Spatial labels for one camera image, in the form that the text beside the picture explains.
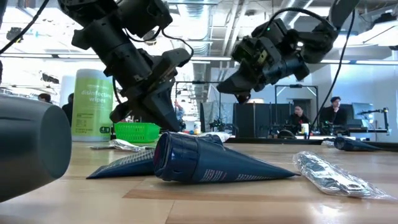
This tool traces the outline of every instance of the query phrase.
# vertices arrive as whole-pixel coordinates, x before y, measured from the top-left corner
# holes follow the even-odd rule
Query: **computer monitor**
[[[370,103],[353,103],[354,119],[373,120],[373,113],[362,114],[362,112],[374,110],[373,104]]]

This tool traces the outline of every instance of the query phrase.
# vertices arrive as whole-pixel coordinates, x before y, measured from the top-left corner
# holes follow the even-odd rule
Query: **wooden table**
[[[397,203],[325,195],[304,177],[203,185],[155,177],[85,180],[100,165],[128,155],[92,151],[88,146],[74,144],[70,167],[60,180],[0,203],[0,223],[398,223]],[[294,153],[315,151],[398,197],[398,154],[394,152],[269,144],[229,147],[289,170],[295,170]]]

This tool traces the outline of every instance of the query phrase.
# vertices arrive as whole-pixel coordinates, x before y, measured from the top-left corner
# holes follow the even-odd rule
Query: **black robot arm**
[[[310,74],[306,63],[319,63],[333,48],[341,27],[360,0],[335,0],[326,19],[303,9],[287,8],[269,22],[255,28],[235,46],[231,56],[240,63],[238,71],[217,86],[222,93],[234,94],[239,103],[250,99],[251,90],[261,91],[268,84],[294,74],[302,80]],[[303,12],[321,20],[311,32],[288,30],[275,16],[284,11]]]
[[[129,114],[140,116],[162,128],[178,131],[178,121],[170,99],[175,67],[182,67],[191,55],[173,49],[151,56],[137,49],[125,33],[143,37],[155,27],[164,30],[173,19],[161,0],[58,0],[61,10],[83,26],[75,30],[72,45],[92,48],[122,87],[127,102],[111,114],[118,122]]]

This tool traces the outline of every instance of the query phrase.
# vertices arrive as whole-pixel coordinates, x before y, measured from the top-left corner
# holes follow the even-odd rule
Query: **green label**
[[[109,136],[113,87],[107,80],[77,78],[73,99],[72,135]]]

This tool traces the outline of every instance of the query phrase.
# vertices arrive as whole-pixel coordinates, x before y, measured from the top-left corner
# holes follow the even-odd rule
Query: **clear plastic packaging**
[[[330,164],[313,152],[293,156],[296,168],[322,192],[347,197],[397,200],[369,182]]]
[[[131,152],[139,152],[144,150],[145,147],[135,146],[125,140],[121,139],[113,139],[109,141],[109,145],[113,146],[115,149],[123,150],[123,151],[131,151]]]
[[[199,134],[198,137],[206,136],[206,135],[208,135],[208,134],[217,135],[218,137],[220,137],[221,142],[223,142],[223,143],[226,142],[226,141],[229,139],[229,137],[231,137],[230,134],[225,133],[225,132],[209,132],[209,133],[202,133],[202,134]]]
[[[322,142],[322,146],[326,146],[329,148],[335,148],[335,142],[334,141],[329,141],[329,140],[324,140]]]

